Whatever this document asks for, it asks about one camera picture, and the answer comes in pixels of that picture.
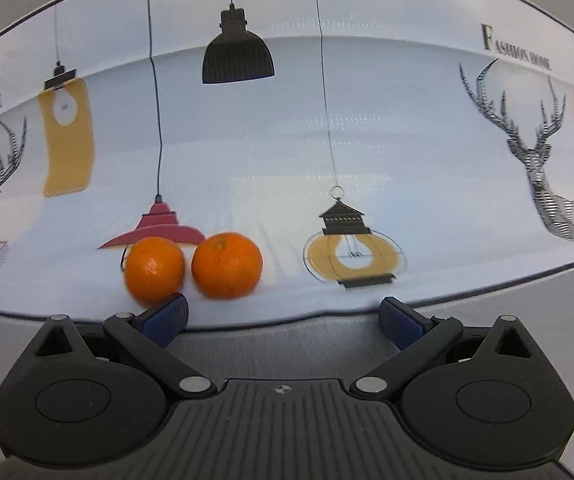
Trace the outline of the mandarin orange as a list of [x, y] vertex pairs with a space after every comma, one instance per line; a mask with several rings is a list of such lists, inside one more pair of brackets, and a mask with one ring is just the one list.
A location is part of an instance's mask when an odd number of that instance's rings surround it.
[[172, 240], [145, 237], [130, 248], [124, 260], [123, 275], [130, 296], [149, 308], [182, 288], [185, 257], [180, 246]]
[[211, 299], [229, 300], [250, 295], [258, 286], [263, 257], [253, 240], [240, 233], [210, 236], [196, 248], [191, 274], [198, 289]]

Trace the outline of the deer print white cloth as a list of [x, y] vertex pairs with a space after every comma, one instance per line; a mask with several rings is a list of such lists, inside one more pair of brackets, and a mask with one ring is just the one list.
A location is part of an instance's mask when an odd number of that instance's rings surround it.
[[574, 267], [574, 25], [535, 0], [50, 0], [0, 31], [0, 314], [134, 308], [122, 259], [238, 232], [197, 327]]

